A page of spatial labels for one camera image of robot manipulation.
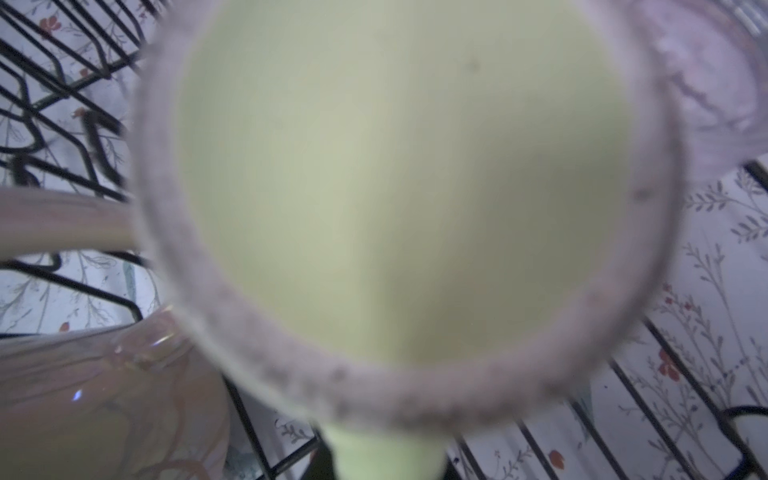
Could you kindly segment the light green mug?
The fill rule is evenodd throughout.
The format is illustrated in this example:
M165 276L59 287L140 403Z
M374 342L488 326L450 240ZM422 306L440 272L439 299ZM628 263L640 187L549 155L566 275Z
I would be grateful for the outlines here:
M182 1L142 49L126 203L1 191L3 259L137 249L199 350L338 479L579 389L667 270L686 153L618 1Z

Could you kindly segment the pink ceramic mug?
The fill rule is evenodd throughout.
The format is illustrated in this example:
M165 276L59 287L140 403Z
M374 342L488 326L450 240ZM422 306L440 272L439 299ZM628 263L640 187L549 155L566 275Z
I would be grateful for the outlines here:
M5 479L219 479L229 436L222 376L171 307L1 343Z

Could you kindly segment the black wire dish rack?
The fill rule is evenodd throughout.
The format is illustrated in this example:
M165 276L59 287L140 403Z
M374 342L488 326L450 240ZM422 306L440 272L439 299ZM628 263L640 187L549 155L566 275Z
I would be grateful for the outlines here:
M1 185L121 199L138 48L168 3L1 1ZM767 155L684 211L672 276L609 370L543 418L450 445L445 479L767 479ZM1 338L149 316L164 295L142 261L1 263ZM317 430L230 385L225 479L330 477Z

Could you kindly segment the clear glass cup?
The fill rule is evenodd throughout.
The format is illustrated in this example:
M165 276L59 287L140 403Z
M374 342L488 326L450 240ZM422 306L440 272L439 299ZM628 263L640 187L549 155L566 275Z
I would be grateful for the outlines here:
M767 152L767 4L626 1L662 56L685 123L686 180L712 182Z

